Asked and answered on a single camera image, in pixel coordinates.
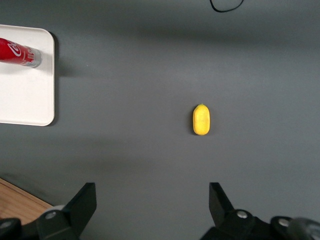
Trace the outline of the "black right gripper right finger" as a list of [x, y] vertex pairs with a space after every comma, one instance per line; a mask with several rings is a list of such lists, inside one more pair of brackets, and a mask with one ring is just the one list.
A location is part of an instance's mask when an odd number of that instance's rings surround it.
[[202, 240], [248, 240], [255, 226], [255, 218], [243, 209], [235, 209], [218, 182], [209, 184], [209, 211], [214, 226]]

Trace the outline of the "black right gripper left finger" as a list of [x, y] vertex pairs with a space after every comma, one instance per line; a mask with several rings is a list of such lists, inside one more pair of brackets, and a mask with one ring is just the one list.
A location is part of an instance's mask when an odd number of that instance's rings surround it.
[[62, 209], [53, 208], [39, 217], [39, 239], [79, 240], [96, 208], [96, 184], [88, 182]]

